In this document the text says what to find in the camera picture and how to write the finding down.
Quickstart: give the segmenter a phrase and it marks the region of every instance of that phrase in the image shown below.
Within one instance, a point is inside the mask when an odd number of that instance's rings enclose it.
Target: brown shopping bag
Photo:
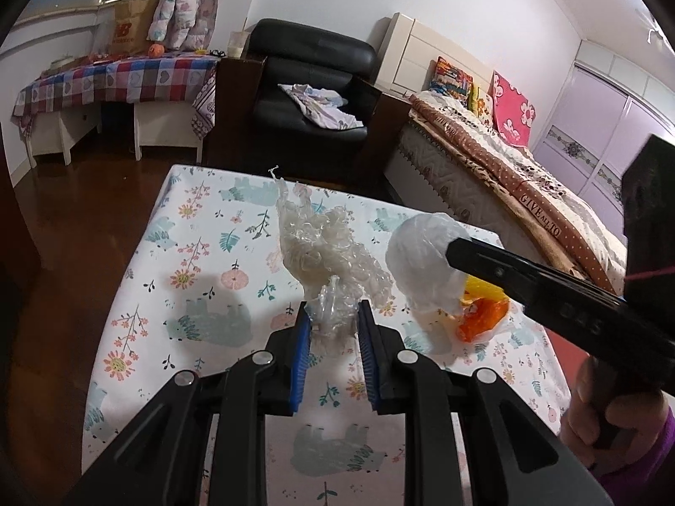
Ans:
[[[159,0],[125,0],[115,4],[115,31],[110,54],[146,53],[153,42],[148,30],[153,23],[154,10]]]

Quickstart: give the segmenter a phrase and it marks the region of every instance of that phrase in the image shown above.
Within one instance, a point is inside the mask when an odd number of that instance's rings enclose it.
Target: armchair backrest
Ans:
[[[339,92],[354,75],[368,79],[377,59],[366,42],[278,19],[257,24],[248,50],[267,57],[264,84],[308,83]]]

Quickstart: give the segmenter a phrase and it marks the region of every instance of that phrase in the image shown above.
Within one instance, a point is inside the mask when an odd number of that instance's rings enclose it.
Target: ceiling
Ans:
[[[642,0],[556,0],[579,36],[631,60],[675,91],[675,54],[647,43],[649,27],[636,9],[649,15]]]

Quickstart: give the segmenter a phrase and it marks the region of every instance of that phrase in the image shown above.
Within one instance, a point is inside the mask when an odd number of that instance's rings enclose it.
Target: pillow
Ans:
[[[495,72],[492,81],[494,116],[497,131],[511,146],[527,146],[535,108],[504,76]]]
[[[471,89],[469,110],[476,114],[483,125],[492,128],[492,97],[476,84]]]
[[[472,84],[473,78],[469,74],[452,66],[443,57],[439,57],[436,63],[436,74],[431,80],[429,90],[455,97],[466,108]]]

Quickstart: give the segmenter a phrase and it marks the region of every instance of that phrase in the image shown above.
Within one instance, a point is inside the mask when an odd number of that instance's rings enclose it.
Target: puffer jacket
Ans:
[[[200,0],[160,0],[154,11],[148,39],[179,50],[197,22]]]
[[[208,49],[215,28],[215,17],[218,10],[218,0],[200,0],[197,10],[197,20],[190,29],[183,45],[184,49]]]

